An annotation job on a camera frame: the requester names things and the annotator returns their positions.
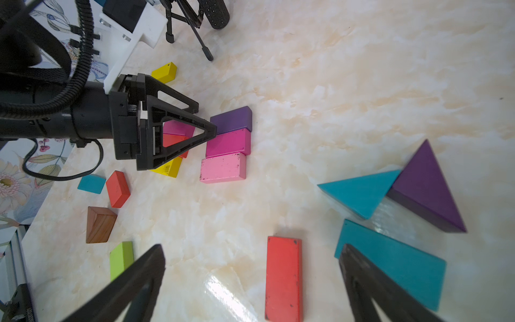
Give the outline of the magenta block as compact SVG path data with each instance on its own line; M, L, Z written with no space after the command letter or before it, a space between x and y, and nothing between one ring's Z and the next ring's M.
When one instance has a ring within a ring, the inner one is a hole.
M213 158L228 154L251 154L252 133L247 129L220 134L207 142L206 157Z
M191 138L194 135L195 127L178 121L167 121L163 123L163 133L175 136Z

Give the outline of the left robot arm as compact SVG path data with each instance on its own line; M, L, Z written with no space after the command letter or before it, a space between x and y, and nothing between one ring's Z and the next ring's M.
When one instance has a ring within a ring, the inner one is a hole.
M143 42L155 46L170 21L149 1L75 3L67 47L32 17L38 1L1 2L1 141L64 138L78 147L113 142L115 158L154 170L217 135L198 103L150 75L123 74Z

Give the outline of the pink rectangular block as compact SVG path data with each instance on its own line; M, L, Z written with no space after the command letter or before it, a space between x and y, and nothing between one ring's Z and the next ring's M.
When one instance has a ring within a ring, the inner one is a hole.
M247 177L247 156L242 153L205 158L201 162L200 181L206 184L242 181Z

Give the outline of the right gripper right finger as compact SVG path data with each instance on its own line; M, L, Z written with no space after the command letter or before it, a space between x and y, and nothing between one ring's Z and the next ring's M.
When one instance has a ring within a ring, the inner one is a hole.
M344 245L339 267L356 321L380 321L377 303L391 321L440 321L351 244Z

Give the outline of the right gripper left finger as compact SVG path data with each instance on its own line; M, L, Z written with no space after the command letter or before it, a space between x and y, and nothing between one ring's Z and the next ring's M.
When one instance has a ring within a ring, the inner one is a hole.
M156 244L65 321L150 321L165 271L162 246Z

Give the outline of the purple rectangular block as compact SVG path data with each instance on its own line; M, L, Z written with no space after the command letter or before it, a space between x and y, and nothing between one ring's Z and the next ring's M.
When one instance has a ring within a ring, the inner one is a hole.
M244 106L214 115L210 118L210 122L217 126L218 135L242 129L252 132L253 112L248 106Z

